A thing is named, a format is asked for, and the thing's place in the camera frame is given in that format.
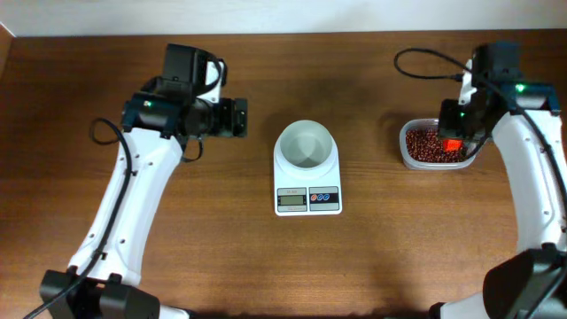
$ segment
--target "digital kitchen scale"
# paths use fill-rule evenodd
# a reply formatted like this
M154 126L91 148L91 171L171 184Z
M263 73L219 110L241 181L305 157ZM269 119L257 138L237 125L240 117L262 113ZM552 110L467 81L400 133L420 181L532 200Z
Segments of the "digital kitchen scale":
M338 149L315 121L296 121L274 148L274 204L279 216L340 214Z

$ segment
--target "red beans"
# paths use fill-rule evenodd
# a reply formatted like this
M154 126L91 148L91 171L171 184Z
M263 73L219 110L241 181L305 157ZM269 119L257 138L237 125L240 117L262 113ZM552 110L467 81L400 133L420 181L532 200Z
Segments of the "red beans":
M458 151L443 151L443 142L438 139L434 128L409 130L406 145L412 159L427 163L457 163L463 161L467 153L466 146Z

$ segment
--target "wooden table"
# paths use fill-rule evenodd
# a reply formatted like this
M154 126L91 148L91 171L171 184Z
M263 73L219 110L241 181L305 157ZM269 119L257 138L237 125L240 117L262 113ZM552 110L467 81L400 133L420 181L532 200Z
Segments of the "wooden table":
M566 103L565 38L549 30L15 39L0 82L0 317L35 307L45 270L64 270L79 247L117 152L89 140L89 123L120 121L123 103L160 73L167 43L226 59L223 95L248 98L249 128L246 139L206 140L203 159L175 171L146 246L143 290L232 315L384 315L467 297L515 253L506 172L493 145L461 171L407 170L400 128L436 117L460 85L401 76L392 58L422 46L465 61L481 43L518 41L524 73L554 83ZM421 56L404 64L458 71ZM337 141L338 216L273 212L273 147L300 119L321 122Z

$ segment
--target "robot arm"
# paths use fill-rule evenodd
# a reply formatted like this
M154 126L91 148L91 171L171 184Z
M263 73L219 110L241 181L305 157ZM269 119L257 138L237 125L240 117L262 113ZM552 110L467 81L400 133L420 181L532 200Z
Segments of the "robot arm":
M465 74L459 100L446 100L441 108L439 134L477 141L488 132L494 140L514 199L518 255L486 275L482 293L435 305L430 311L432 318L524 318L549 286L564 280L567 227L557 179L565 180L567 167L559 107L550 85L519 81L516 50L506 43L480 47L467 67L476 70L475 74L488 74L490 81L525 109L550 144L560 175L555 175L533 125L501 98L490 96L493 92L488 88L474 83L474 75ZM566 301L561 292L545 296L533 318L564 318Z
M177 165L200 158L204 136L246 136L246 101L221 98L226 74L225 64L212 54L169 44L163 75L125 104L122 135L132 159L128 188L101 257L77 288L50 307L54 318L189 319L189 311L160 305L136 287L153 217ZM196 159L183 157L189 139L199 141ZM69 287L91 263L128 173L125 155L120 145L97 217L67 272L46 272L40 288L44 301Z

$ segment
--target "black cable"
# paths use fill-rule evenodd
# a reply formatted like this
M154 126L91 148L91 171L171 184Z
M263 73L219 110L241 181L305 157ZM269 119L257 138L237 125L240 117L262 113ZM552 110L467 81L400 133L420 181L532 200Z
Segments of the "black cable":
M98 119L95 119L91 122L90 131L89 131L90 132L90 139L93 140L93 142L95 142L97 144L102 144L102 145L108 144L107 142L101 143L94 136L94 131L95 131L94 127L99 122L103 122L104 124L108 125L114 131L118 140L120 141L120 144L122 145L122 148L124 149L124 153L125 153L125 156L126 156L126 171L124 172L124 174L125 174L124 182L122 182L122 187L120 188L120 193L118 194L118 197L116 198L116 202L114 203L114 208L113 208L113 211L110 215L110 218L108 219L108 223L106 224L105 232L104 232L102 238L100 239L100 242L98 243L97 249L93 252L91 259L90 259L90 262L87 265L87 267L64 290L62 290L61 292L59 292L58 294L53 296L51 299L45 301L40 307L37 307L32 312L27 314L24 317L24 319L35 318L36 316L41 314L44 310L53 306L61 298L66 297L66 295L68 295L69 292L71 292L74 288L79 286L87 278L90 271L95 267L95 264L97 263L98 259L103 254L103 250L105 249L106 242L108 241L108 238L110 237L110 233L113 230L113 225L114 225L114 222L116 221L116 216L118 215L118 211L120 210L120 204L122 203L122 200L124 199L124 196L126 195L126 190L128 189L128 184L130 182L130 176L132 176L132 157L131 157L131 154L130 154L130 149L128 148L128 143L126 143L126 139L124 138L124 135L122 135L122 132L120 132L120 130L112 122L110 122L107 119L98 118Z
M423 49L423 48L409 48L409 49L405 49L405 50L398 52L398 54L396 54L396 56L393 58L393 66L401 74L404 74L404 75L409 76L409 77L414 78L414 79L420 79L420 80L454 80L454 81L457 81L457 82L462 82L462 74L420 75L420 74L411 74L410 72L406 72L405 70L403 70L400 67L398 60L400 59L400 57L402 55L409 53L409 52L427 53L427 54L437 56L439 58L443 58L443 59L445 59L449 62L452 62L452 63L455 63L455 62L460 63L459 61L455 60L454 58L448 57L448 56L446 56L442 53L439 53L435 50Z
M471 157L477 155L480 150L483 148L483 146L485 146L486 144L486 140L488 139L488 136L482 136L480 137L480 141L478 141L477 146L475 146L475 148L472 150L472 152L468 153L463 161L470 159Z
M431 50L431 49L421 49L421 48L409 48L409 49L405 49L404 51L399 52L396 55L396 58L394 59L394 66L396 66L396 69L398 69L398 71L400 71L402 74L410 76L410 77L414 77L414 78L421 78L424 79L423 77L416 77L416 76L412 76L409 75L408 73L404 72L403 70L400 70L399 67L397 66L397 58L400 57L400 55L407 53L407 52L420 52L420 53L426 53L426 54L431 54L433 56L439 57L439 58L443 58L446 61L449 61L451 63L453 63L454 65L461 67L463 70L469 72L472 74L472 70L470 70L470 68L466 67L463 63L457 61L454 58L449 57L446 54L443 54L441 52L435 51L435 50ZM543 133L541 132L541 130L538 128L538 125L535 123L535 121L533 121L532 117L527 113L527 111L520 105L518 105L518 103L510 98L507 94L505 94L504 92L502 92L494 83L488 81L488 79L486 79L484 76L480 75L480 74L475 74L475 77L478 79L479 82L482 82L488 89L491 89L493 92L495 92L496 94L498 94L500 97L502 97L503 99L506 100L506 102L509 105L513 105L515 110L520 113L522 116L524 116L525 120L528 122L528 124L532 127L535 135L538 137L538 139L540 140L541 145L543 146L543 150L545 153L548 154L548 158L549 158L549 163L551 164L551 168L553 170L554 176L555 176L555 181L557 182L557 185L559 186L559 192L561 193L561 197L563 200L563 209L567 209L567 187L565 186L565 181L563 180L563 177L561 175L561 170L559 169L559 164L557 163L557 159L555 158L554 152L553 152L553 148L551 147L551 145L548 143L548 141L546 140L545 136L543 135ZM477 145L477 147L475 148L475 151L473 152L478 152L480 150L480 148L482 148L482 144ZM524 319L532 319L533 316L535 315L535 312L538 310L538 308L540 307L540 305L547 299L549 298L551 295L553 295L555 293L555 291L557 290L557 288L563 283L563 281L565 280L565 278L567 278L567 259L563 262L563 269L562 272L559 274L559 277L557 278L557 280L555 280L545 291L544 293L538 298L538 300L533 304L533 306L530 308L530 310L528 311L527 315L524 317Z
M181 157L181 161L183 163L191 163L192 161L198 160L201 158L201 156L203 156L203 150L205 149L204 143L203 143L203 137L199 136L197 137L198 140L198 155L195 159L188 159L185 156Z
M215 57L215 55L211 52L202 50L202 49L197 49L199 51L202 51L203 53L205 53L207 55L207 58L211 60L211 62L213 62L214 68L216 69L216 72L219 76L216 77L216 80L214 80L211 84L207 84L204 88L202 92L197 92L196 95L200 96L202 94L208 93L210 91L212 91L214 88L216 88L216 86L219 84L219 82L222 79L222 67L221 67L221 62L219 61L219 59L217 57Z

